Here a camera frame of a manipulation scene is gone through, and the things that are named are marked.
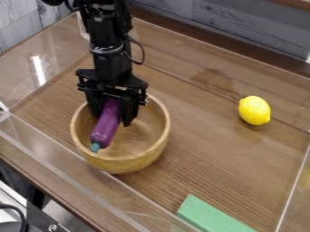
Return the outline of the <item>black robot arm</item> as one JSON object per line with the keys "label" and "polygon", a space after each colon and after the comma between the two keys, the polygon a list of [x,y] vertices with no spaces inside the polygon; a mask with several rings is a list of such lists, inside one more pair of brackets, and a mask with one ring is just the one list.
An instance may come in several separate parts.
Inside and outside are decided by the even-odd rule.
{"label": "black robot arm", "polygon": [[47,5],[65,4],[79,12],[86,33],[90,36],[89,51],[94,57],[93,69],[78,69],[78,90],[85,92],[87,103],[97,117],[101,116],[109,100],[119,105],[118,118],[127,127],[138,116],[139,106],[147,104],[149,83],[133,72],[131,44],[142,47],[133,38],[133,17],[125,0],[42,0]]}

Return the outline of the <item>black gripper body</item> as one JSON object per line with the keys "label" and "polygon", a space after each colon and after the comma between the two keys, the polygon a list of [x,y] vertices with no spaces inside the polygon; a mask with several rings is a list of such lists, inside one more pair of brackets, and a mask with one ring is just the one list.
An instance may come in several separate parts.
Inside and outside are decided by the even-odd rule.
{"label": "black gripper body", "polygon": [[105,101],[121,100],[129,96],[139,105],[147,104],[149,84],[134,75],[133,66],[137,60],[129,51],[119,53],[95,53],[94,67],[78,69],[78,90],[101,93]]}

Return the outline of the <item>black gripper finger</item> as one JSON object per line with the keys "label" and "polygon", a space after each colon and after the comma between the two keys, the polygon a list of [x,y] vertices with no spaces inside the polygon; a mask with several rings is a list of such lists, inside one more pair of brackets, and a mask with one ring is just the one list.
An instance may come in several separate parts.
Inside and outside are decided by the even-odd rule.
{"label": "black gripper finger", "polygon": [[137,118],[139,104],[135,98],[129,96],[122,98],[122,121],[123,126],[129,127]]}
{"label": "black gripper finger", "polygon": [[97,117],[101,116],[103,105],[105,105],[105,96],[101,93],[89,92],[86,94],[87,103],[91,109],[91,112]]}

